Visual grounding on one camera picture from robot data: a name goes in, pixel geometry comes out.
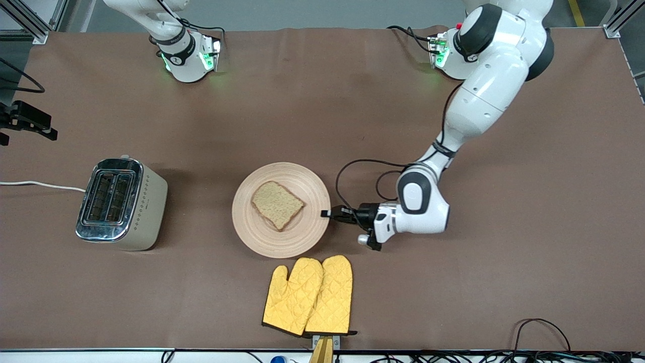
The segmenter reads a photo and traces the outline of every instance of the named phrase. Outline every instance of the yellow floor stripe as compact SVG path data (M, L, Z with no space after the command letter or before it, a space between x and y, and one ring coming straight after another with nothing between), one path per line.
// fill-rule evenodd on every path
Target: yellow floor stripe
M584 20L582 20L582 14L580 13L580 7L576 0L569 0L569 7L571 7L571 12L573 13L573 18L575 19L576 26L584 26Z

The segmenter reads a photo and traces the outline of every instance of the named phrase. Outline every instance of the floor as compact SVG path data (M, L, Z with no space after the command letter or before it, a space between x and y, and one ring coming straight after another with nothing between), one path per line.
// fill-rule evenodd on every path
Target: floor
M576 0L554 0L544 20L550 27L597 26L608 9L608 0L577 0L582 14L578 24L571 4ZM192 23L222 26L227 30L276 30L281 28L343 27L385 28L389 25L425 28L453 25L463 20L461 0L193 0L181 15ZM62 29L71 32L142 32L137 23L102 0L71 0ZM645 32L645 12L640 12L621 30L621 43L634 74L645 70L645 49L640 35ZM17 67L26 63L29 42L0 41L0 54ZM0 76L19 79L19 75L0 67ZM645 78L639 80L641 93ZM0 101L9 102L13 92L0 90Z

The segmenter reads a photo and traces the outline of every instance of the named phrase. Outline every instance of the toaster slot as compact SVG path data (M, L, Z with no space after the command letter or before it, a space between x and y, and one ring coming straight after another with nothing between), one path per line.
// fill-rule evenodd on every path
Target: toaster slot
M114 186L114 193L112 194L112 202L110 203L108 216L106 217L107 222L121 221L127 196L129 194L128 191L130 189L131 179L132 178L128 174L122 174L117 177L117 181Z
M113 179L113 174L101 174L97 180L92 197L92 204L86 217L88 221L97 222L103 220L104 211L108 206L110 187Z

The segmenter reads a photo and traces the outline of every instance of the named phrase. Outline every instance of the toaster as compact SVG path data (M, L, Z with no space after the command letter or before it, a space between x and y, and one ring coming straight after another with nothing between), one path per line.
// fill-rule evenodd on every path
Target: toaster
M125 251L153 246L166 206L168 184L141 162L123 155L92 172L76 222L76 235Z

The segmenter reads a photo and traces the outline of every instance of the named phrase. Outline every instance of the white power cord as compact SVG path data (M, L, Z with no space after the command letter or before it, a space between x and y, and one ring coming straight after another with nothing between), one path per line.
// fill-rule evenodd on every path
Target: white power cord
M67 189L67 190L70 190L70 191L79 191L79 192L83 192L83 193L85 192L85 189L81 189L81 188L62 187L60 185L46 184L46 183L41 183L39 181L32 181L32 180L29 180L29 181L26 181L26 182L25 181L22 181L22 182L21 181L10 181L10 182L9 181L6 181L6 182L5 181L2 181L2 182L0 181L0 185L30 185L30 184L40 185L42 187L48 187L48 188Z

